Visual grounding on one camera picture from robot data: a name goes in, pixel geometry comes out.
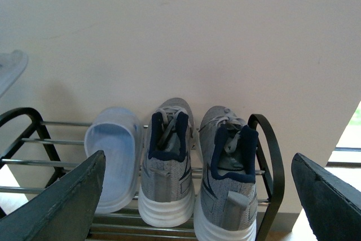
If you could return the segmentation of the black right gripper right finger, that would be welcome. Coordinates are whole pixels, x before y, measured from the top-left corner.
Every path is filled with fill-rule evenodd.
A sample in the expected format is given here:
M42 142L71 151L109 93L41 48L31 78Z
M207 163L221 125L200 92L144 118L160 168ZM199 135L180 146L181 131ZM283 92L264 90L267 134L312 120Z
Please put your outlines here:
M360 191L301 153L291 171L317 240L360 240Z

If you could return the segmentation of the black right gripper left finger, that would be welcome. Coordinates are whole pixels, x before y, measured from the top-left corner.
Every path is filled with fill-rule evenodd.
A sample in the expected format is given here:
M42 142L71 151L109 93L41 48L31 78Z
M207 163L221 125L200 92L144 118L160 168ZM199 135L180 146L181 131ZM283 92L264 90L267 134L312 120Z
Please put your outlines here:
M97 151L35 198L1 219L1 240L85 240L103 188Z

